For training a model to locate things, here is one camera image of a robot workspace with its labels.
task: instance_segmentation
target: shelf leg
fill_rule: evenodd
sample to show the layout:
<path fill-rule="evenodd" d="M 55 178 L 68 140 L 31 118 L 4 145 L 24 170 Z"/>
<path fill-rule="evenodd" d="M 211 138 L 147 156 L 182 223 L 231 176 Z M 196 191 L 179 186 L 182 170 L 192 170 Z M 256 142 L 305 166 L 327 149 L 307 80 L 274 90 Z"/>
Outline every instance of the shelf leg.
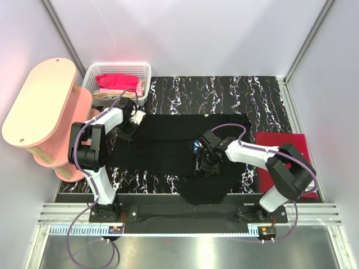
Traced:
<path fill-rule="evenodd" d="M 73 84 L 72 90 L 74 92 L 79 92 L 80 91 L 80 87 L 76 84 L 76 82 Z"/>
<path fill-rule="evenodd" d="M 54 162 L 54 159 L 39 146 L 26 147 L 25 149 L 47 164 L 52 164 Z"/>
<path fill-rule="evenodd" d="M 67 180 L 71 180 L 73 177 L 72 173 L 70 171 L 68 171 L 64 166 L 53 167 L 53 169 L 55 170 L 55 172 L 59 173 L 61 176 L 63 176 Z"/>

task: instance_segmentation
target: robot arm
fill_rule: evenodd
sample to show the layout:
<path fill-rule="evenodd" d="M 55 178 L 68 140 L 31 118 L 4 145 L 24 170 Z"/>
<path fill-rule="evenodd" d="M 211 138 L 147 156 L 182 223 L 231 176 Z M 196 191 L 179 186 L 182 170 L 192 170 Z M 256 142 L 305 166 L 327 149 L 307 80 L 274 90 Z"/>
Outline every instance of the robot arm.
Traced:
<path fill-rule="evenodd" d="M 207 151 L 202 154 L 201 167 L 209 170 L 212 168 L 212 173 L 215 170 L 213 170 L 213 166 L 218 165 L 221 161 L 251 164 L 269 172 L 274 186 L 262 196 L 259 202 L 259 206 L 265 212 L 275 211 L 288 200 L 298 200 L 312 182 L 312 176 L 302 166 L 268 152 L 269 150 L 280 151 L 297 159 L 315 174 L 313 167 L 290 143 L 286 143 L 282 147 L 265 147 L 241 141 L 240 145 L 237 138 L 227 137 L 221 140 L 211 131 L 207 131 L 201 136 L 200 142 Z"/>
<path fill-rule="evenodd" d="M 133 107 L 134 102 L 131 99 L 122 98 L 119 104 L 111 110 L 106 108 L 105 110 L 108 110 L 108 113 L 89 125 L 81 135 L 79 147 L 77 148 L 77 160 L 80 166 L 91 175 L 100 194 L 97 204 L 103 209 L 109 207 L 109 212 L 113 210 L 116 191 L 112 188 L 106 173 L 106 134 L 118 127 L 116 129 L 117 135 L 130 141 L 145 115 L 142 111 L 134 113 Z M 76 137 L 86 123 L 75 122 L 71 127 L 68 151 L 68 160 L 71 164 L 75 163 L 73 150 Z M 96 193 L 90 177 L 86 174 L 85 177 L 92 192 Z"/>

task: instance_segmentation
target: white wall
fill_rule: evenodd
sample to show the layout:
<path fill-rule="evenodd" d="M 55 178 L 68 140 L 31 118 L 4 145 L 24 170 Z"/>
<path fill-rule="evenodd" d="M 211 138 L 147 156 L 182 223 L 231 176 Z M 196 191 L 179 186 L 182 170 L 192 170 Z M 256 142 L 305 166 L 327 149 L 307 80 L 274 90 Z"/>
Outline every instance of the white wall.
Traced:
<path fill-rule="evenodd" d="M 85 67 L 153 76 L 284 76 L 325 0 L 52 0 Z"/>
<path fill-rule="evenodd" d="M 0 24 L 1 127 L 30 70 L 68 54 L 40 1 L 2 1 Z M 59 179 L 2 136 L 0 149 L 0 268 L 21 268 L 42 205 L 52 199 Z"/>
<path fill-rule="evenodd" d="M 309 148 L 359 265 L 359 2 L 337 1 L 289 82 Z"/>

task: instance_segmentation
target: plastic laundry basket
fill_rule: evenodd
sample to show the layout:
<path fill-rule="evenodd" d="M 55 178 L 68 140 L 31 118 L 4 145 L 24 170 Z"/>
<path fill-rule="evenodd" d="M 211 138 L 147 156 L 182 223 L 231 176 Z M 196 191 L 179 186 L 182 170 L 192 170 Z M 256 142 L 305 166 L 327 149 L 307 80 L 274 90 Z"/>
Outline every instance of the plastic laundry basket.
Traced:
<path fill-rule="evenodd" d="M 94 63 L 86 72 L 82 86 L 88 89 L 92 94 L 99 89 L 96 83 L 96 76 L 103 74 L 122 73 L 126 75 L 137 76 L 140 80 L 145 81 L 144 94 L 139 97 L 138 105 L 145 104 L 151 83 L 151 66 L 148 63 Z M 110 106 L 115 98 L 105 100 L 94 99 L 95 106 Z"/>

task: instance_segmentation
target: black cloth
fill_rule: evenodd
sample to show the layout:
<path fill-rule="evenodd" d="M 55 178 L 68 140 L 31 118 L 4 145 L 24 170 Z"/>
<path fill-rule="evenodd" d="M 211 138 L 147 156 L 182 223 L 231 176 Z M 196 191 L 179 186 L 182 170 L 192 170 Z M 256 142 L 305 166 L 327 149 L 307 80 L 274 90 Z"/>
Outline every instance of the black cloth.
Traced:
<path fill-rule="evenodd" d="M 246 120 L 249 123 L 247 116 L 240 114 L 146 115 L 131 143 L 117 137 L 114 147 L 108 145 L 113 150 L 107 156 L 106 165 L 188 177 L 195 172 L 195 140 L 218 125 L 244 125 Z M 230 126 L 216 130 L 215 134 L 224 139 L 241 132 L 242 129 Z"/>
<path fill-rule="evenodd" d="M 203 171 L 194 174 L 194 142 L 207 130 L 226 123 L 245 126 L 247 132 L 242 140 L 250 141 L 251 124 L 244 114 L 147 115 L 131 143 L 117 137 L 114 145 L 108 145 L 111 150 L 106 166 L 176 175 L 178 193 L 190 203 L 219 203 L 241 179 L 246 165 L 226 162 L 220 164 L 217 175 L 206 178 Z M 214 131 L 221 139 L 238 137 L 241 132 L 234 126 Z"/>

